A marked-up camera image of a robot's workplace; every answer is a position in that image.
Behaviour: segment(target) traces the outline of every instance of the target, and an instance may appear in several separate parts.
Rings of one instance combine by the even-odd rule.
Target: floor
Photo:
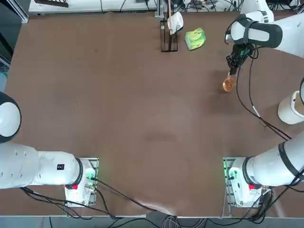
[[[20,0],[19,1],[22,4],[22,7],[27,10],[29,8],[29,2],[30,0]],[[12,47],[15,47],[19,30],[21,27],[21,21],[20,19],[7,10],[5,7],[3,7],[0,4],[0,15],[2,18],[6,18],[6,20],[0,19],[0,31],[4,35],[4,37],[7,39],[9,44]],[[10,55],[6,52],[6,50],[0,46],[0,53],[7,59],[11,60]],[[0,91],[4,91],[4,86],[7,79],[7,72],[0,72]],[[147,217],[150,221],[154,222],[159,227],[162,226],[162,222],[165,218],[165,215],[160,213],[151,213]],[[123,224],[126,221],[132,220],[132,218],[125,218],[121,221],[118,221],[115,225]],[[183,226],[192,227],[197,223],[199,219],[198,218],[184,218],[180,220],[180,223]],[[213,219],[214,221],[217,221],[222,224],[229,224],[232,222],[235,222],[234,220],[230,219],[223,219],[219,221],[218,219]],[[89,221],[86,220],[75,220],[71,218],[66,217],[52,217],[52,227],[58,228],[58,227],[73,227],[73,228],[82,228],[82,227],[88,227],[88,228],[106,228],[108,227],[113,221],[108,217],[95,217]],[[270,228],[270,227],[276,227],[276,228],[283,228],[283,227],[293,227],[293,228],[300,228],[303,227],[304,220],[303,219],[265,219],[265,221],[261,225],[255,225],[253,223],[242,221],[239,224],[230,226],[234,228],[251,228],[259,226],[260,228]],[[0,217],[0,227],[6,227],[6,228],[50,228],[50,222],[49,217]],[[146,228],[152,228],[153,225],[147,223],[144,220],[128,223],[123,226],[124,228],[130,228],[130,227],[146,227]],[[211,224],[210,222],[206,226],[207,228],[210,227],[216,227],[216,225]]]
[[[155,223],[158,227],[162,227],[162,222],[165,218],[163,214],[159,213],[151,213],[147,217],[150,221]],[[119,226],[132,218],[125,218],[121,221],[116,222],[116,226]],[[179,219],[179,222],[182,226],[191,228],[199,221],[198,218],[183,218]],[[235,222],[234,220],[225,219],[225,220],[218,220],[213,219],[213,221],[221,224],[230,224]],[[107,228],[113,223],[113,220],[110,218],[93,218],[89,221],[86,220],[76,220],[72,218],[65,218],[65,217],[52,217],[52,228]],[[256,225],[251,222],[242,221],[236,225],[229,226],[230,228],[284,228],[284,227],[292,227],[292,228],[301,228],[303,227],[304,220],[303,219],[279,219],[279,218],[268,218],[260,224]],[[0,218],[0,227],[6,228],[51,228],[49,217],[9,217],[9,218]],[[144,220],[139,220],[135,222],[130,222],[121,226],[123,228],[154,228],[155,226],[149,224],[149,222]],[[200,225],[198,228],[203,228],[204,223]],[[210,222],[207,223],[206,228],[215,228],[218,227],[217,225],[213,225]]]

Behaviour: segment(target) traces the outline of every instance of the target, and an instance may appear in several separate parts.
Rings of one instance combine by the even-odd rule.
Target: brown tabletop
[[[183,16],[177,53],[160,52],[159,22],[152,13],[31,18],[22,25],[6,87],[22,112],[13,141],[99,157],[99,178],[128,196],[179,216],[219,217],[223,157],[257,155],[281,139],[240,105],[235,91],[222,92],[232,50],[224,33],[237,14]],[[205,30],[206,44],[189,52],[184,35],[198,27]],[[249,61],[239,89],[246,105],[248,66]],[[257,109],[291,136],[304,125],[281,122],[277,106],[302,77],[301,58],[267,48],[252,70]],[[62,186],[32,189],[64,199]],[[147,212],[100,189],[113,214]],[[63,215],[19,189],[1,190],[0,201],[1,215]],[[303,203],[301,194],[288,191],[268,215],[302,217]],[[99,198],[96,207],[103,209]],[[234,216],[242,213],[233,210]]]

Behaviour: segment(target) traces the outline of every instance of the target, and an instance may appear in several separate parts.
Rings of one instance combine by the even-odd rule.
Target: black holder
[[[174,34],[170,35],[170,30],[166,30],[167,21],[169,19],[169,5],[167,8],[167,18],[161,20],[160,31],[161,31],[161,52],[177,52],[178,51],[178,39],[177,30]]]
[[[68,8],[67,0],[34,0],[37,4]]]

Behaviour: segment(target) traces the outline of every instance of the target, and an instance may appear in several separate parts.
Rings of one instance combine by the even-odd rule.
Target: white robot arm
[[[226,42],[234,43],[227,57],[230,74],[243,63],[242,50],[257,45],[304,57],[304,14],[274,21],[265,0],[245,0],[241,15],[226,31]],[[300,95],[304,98],[304,79]],[[290,184],[304,169],[304,133],[258,156],[237,158],[228,175],[237,207],[251,207],[261,196],[262,186]],[[300,175],[297,182],[304,180]]]
[[[8,142],[20,125],[17,103],[0,92],[0,189],[64,185],[66,200],[87,206],[95,189],[90,179],[96,177],[91,162],[66,152],[37,152],[32,147]]]

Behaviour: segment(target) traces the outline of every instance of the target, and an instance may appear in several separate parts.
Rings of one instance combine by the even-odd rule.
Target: metal bracket
[[[98,178],[98,167],[99,167],[99,158],[79,158],[80,160],[88,160],[88,162],[92,165],[92,168],[95,170],[95,178]],[[93,206],[96,204],[96,191],[94,190],[97,185],[97,181],[91,180],[89,185],[86,186],[86,188],[91,189],[90,195],[88,197],[88,206]],[[73,203],[66,203],[69,207],[79,207],[79,205],[73,204]]]
[[[7,68],[10,67],[10,62],[0,54],[0,62]]]
[[[21,18],[21,23],[27,23],[29,21],[28,15],[16,0],[6,0],[6,1]]]
[[[163,0],[156,0],[157,1],[157,10],[155,12],[155,18],[163,19],[164,14],[163,14]]]
[[[236,200],[234,198],[234,192],[233,192],[233,189],[232,189],[232,185],[231,185],[230,180],[228,179],[228,172],[229,172],[230,168],[232,167],[233,162],[235,161],[236,158],[237,157],[224,157],[223,158],[229,215],[232,215],[232,208],[231,207],[236,207],[237,206]],[[260,201],[253,208],[258,208],[259,206],[261,206]]]

